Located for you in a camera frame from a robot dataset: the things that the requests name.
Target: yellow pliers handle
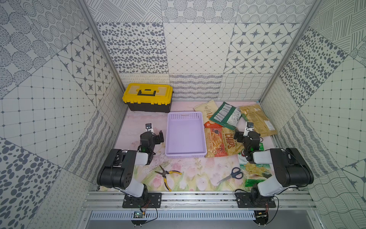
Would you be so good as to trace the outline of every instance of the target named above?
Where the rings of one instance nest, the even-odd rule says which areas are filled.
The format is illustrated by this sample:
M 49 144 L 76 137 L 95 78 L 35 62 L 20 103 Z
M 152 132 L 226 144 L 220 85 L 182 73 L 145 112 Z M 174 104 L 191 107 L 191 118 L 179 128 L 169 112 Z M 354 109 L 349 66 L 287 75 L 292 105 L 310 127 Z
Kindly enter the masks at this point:
M 169 171 L 168 173 L 169 173 L 169 174 L 177 173 L 177 174 L 179 174 L 179 175 L 182 175 L 182 173 L 181 173 L 181 172 L 179 172 L 179 171 L 177 171 L 177 170 L 172 170 L 172 171 Z
M 168 174 L 172 174 L 172 173 L 177 173 L 177 174 L 179 174 L 179 175 L 182 175 L 182 173 L 181 172 L 179 172 L 179 171 L 177 171 L 177 170 L 172 170 L 172 171 L 167 171 L 167 173 Z M 168 189 L 168 191 L 169 192 L 171 192 L 172 190 L 169 188 L 169 186 L 168 186 L 168 183 L 167 183 L 167 178 L 166 178 L 166 176 L 163 176 L 164 177 L 164 184 L 165 184 L 165 187 Z
M 165 184 L 165 187 L 168 189 L 168 191 L 171 192 L 172 190 L 169 188 L 167 179 L 165 177 L 164 177 L 164 184 Z

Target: toolbox lid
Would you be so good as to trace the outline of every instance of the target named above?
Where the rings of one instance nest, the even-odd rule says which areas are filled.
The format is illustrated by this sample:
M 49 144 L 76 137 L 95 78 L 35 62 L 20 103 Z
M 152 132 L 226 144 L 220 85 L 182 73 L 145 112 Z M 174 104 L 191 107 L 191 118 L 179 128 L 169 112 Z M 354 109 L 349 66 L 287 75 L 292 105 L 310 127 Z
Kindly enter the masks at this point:
M 150 103 L 168 105 L 172 101 L 173 88 L 163 84 L 129 84 L 123 95 L 125 103 Z

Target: blue scissors handle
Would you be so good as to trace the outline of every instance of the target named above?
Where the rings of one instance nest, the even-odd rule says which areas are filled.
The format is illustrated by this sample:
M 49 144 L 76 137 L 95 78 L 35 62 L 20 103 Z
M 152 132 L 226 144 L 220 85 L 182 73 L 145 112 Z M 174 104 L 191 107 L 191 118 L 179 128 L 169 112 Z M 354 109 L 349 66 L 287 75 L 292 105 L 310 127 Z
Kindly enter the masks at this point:
M 244 176 L 244 174 L 243 174 L 243 172 L 242 172 L 242 170 L 240 169 L 240 168 L 238 168 L 238 167 L 234 167 L 232 170 L 231 170 L 231 177 L 233 177 L 233 178 L 235 178 L 235 179 L 241 179 L 241 178 L 243 178 L 243 176 Z

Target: side wall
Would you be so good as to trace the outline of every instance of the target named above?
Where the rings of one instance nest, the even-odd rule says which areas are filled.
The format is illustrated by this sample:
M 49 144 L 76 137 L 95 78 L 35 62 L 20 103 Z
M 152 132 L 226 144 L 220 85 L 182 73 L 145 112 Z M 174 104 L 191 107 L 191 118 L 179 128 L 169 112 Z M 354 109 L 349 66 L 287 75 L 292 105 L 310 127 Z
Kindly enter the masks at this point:
M 0 15 L 0 228 L 70 228 L 118 134 L 122 89 L 74 0 L 1 1 Z
M 366 226 L 366 1 L 326 0 L 262 102 L 328 229 Z

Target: aluminum rail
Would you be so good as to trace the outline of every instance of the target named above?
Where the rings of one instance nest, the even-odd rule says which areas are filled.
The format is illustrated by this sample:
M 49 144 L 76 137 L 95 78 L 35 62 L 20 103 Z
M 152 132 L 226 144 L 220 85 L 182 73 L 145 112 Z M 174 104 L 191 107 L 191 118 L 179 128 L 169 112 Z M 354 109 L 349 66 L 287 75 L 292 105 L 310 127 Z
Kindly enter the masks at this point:
M 159 210 L 238 210 L 234 192 L 161 192 Z M 285 191 L 276 195 L 279 210 L 314 210 L 316 209 L 309 192 Z M 124 194 L 116 191 L 89 192 L 82 210 L 137 210 L 122 208 Z M 264 208 L 240 208 L 241 210 L 264 210 Z

